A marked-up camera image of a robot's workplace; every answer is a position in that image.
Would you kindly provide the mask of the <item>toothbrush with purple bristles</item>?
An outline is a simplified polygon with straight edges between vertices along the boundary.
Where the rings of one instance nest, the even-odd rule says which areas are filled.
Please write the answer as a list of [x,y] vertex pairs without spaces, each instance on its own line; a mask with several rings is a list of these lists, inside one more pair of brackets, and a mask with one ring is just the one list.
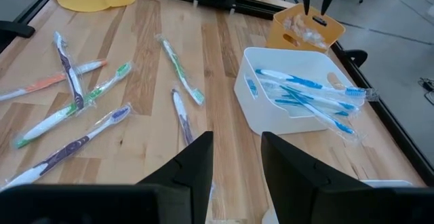
[[103,117],[93,130],[89,131],[81,138],[71,141],[69,144],[63,146],[49,157],[34,165],[32,168],[25,170],[18,176],[15,176],[4,187],[0,188],[0,191],[4,191],[11,187],[19,185],[32,184],[40,179],[47,172],[55,168],[58,164],[63,162],[66,158],[74,155],[76,152],[84,148],[93,138],[98,136],[101,132],[122,122],[133,111],[131,104],[127,103],[118,109],[111,111],[105,117]]

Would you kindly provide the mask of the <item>purple toothbrush in wrapper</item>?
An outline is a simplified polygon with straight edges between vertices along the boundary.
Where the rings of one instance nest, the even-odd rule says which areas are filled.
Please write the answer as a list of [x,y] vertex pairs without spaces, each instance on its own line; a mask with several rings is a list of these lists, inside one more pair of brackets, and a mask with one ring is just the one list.
[[73,95],[73,102],[77,110],[80,111],[85,107],[85,93],[86,91],[82,87],[82,78],[78,73],[78,68],[69,53],[67,42],[64,37],[55,31],[53,34],[53,42],[56,46],[62,67],[66,74],[66,78]]
[[195,139],[191,131],[188,113],[186,112],[179,91],[177,91],[177,89],[172,89],[171,93],[172,93],[172,100],[174,103],[174,107],[178,116],[178,120],[182,128],[184,141],[186,143],[186,146],[189,146]]

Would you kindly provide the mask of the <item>yellow plastic bin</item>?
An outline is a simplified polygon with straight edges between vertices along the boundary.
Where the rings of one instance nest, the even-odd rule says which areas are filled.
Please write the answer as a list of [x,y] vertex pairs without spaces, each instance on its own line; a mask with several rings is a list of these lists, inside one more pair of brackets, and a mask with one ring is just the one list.
[[325,39],[326,48],[318,48],[313,44],[304,42],[303,39],[298,37],[293,31],[285,30],[283,21],[287,17],[296,16],[298,14],[305,15],[304,6],[301,3],[277,12],[273,16],[273,22],[266,42],[268,48],[307,50],[325,53],[345,32],[345,27],[343,27],[341,23],[327,15],[321,15],[319,10],[310,7],[309,14],[304,22],[308,27],[316,29]]

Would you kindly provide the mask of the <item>black clamp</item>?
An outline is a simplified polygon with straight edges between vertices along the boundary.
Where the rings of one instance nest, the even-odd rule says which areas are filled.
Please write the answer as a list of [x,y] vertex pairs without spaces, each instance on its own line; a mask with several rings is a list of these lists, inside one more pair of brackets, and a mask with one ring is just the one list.
[[30,38],[35,29],[27,24],[0,20],[0,53],[15,37]]

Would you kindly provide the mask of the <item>green toothbrush in wrapper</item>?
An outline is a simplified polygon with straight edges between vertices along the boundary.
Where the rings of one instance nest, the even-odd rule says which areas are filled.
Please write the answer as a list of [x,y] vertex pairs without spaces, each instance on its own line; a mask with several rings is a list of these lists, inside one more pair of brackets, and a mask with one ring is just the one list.
[[174,48],[170,44],[170,42],[162,35],[155,35],[156,40],[161,44],[163,50],[165,51],[168,59],[174,66],[174,70],[176,75],[178,76],[181,84],[184,86],[185,90],[189,93],[191,98],[196,102],[197,105],[201,106],[205,102],[205,96],[200,91],[200,89],[194,87],[188,80],[186,73],[184,72],[184,68],[181,65],[179,56],[175,52]]
[[112,87],[124,79],[129,73],[132,72],[132,70],[133,64],[131,61],[124,63],[116,70],[114,76],[110,80],[97,85],[90,93],[84,96],[83,109],[78,109],[77,105],[73,102],[70,103],[55,113],[52,113],[50,116],[40,121],[32,128],[28,129],[24,134],[17,136],[13,141],[14,146],[17,149],[25,147],[29,143],[39,138],[41,135],[56,127],[58,124],[61,124],[64,120],[67,120],[73,115],[81,113],[84,109],[93,105],[98,98],[107,93]]

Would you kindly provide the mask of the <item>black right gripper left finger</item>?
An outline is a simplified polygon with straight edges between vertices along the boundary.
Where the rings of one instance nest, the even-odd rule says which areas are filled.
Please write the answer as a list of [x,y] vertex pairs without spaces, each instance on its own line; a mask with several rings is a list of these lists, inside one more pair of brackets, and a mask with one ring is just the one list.
[[206,131],[135,185],[21,185],[0,193],[0,224],[204,224],[214,144]]

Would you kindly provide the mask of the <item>black aluminium table frame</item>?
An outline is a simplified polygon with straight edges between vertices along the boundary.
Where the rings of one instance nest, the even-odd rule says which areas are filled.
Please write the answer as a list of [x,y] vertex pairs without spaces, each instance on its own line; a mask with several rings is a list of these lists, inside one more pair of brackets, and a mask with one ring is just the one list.
[[[48,1],[49,0],[35,0],[26,9],[24,9],[15,20],[11,22],[29,25],[29,22],[41,11],[42,7],[44,7]],[[199,3],[204,6],[221,10],[233,8],[237,13],[262,18],[265,20],[272,20],[274,14],[285,9],[281,3],[273,4],[268,3],[265,0],[199,0]],[[15,37],[7,47],[9,47],[12,42],[18,38],[19,37]],[[357,67],[349,58],[346,57],[344,52],[345,49],[342,48],[339,42],[335,42],[332,45],[332,51],[356,85],[362,88],[372,87],[364,74],[360,71],[359,67]],[[421,179],[428,186],[434,187],[434,163],[430,163],[428,161],[426,155],[418,148],[414,140],[398,122],[383,100],[371,102],[370,106],[376,112],[377,116],[389,131],[397,146],[408,158],[409,162],[414,167],[415,171],[417,171]]]

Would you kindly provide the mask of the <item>orange toothbrush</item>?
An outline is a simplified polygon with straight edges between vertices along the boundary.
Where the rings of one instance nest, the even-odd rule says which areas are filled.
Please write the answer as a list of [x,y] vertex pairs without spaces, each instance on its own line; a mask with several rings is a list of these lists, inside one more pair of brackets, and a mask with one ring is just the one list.
[[306,19],[307,16],[302,14],[290,16],[283,21],[283,26],[285,30],[293,31],[298,37],[301,37],[304,42],[325,49],[325,39],[316,29],[312,29],[306,25],[304,22]]
[[[82,75],[84,73],[88,73],[90,71],[103,67],[106,64],[107,64],[106,59],[93,60],[91,62],[85,63],[77,67],[77,74]],[[64,73],[53,74],[49,77],[45,77],[40,80],[37,80],[33,84],[27,85],[23,88],[17,88],[9,92],[0,92],[0,101],[9,100],[11,98],[15,98],[18,96],[29,94],[31,92],[35,92],[37,90],[42,90],[51,85],[54,85],[55,83],[61,82],[65,79],[66,79],[66,75]]]

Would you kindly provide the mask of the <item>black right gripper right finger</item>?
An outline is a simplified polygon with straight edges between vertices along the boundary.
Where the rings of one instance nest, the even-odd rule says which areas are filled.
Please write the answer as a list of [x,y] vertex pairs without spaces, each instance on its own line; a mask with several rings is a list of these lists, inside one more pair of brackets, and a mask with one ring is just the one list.
[[434,224],[434,187],[371,187],[272,132],[261,154],[279,224]]

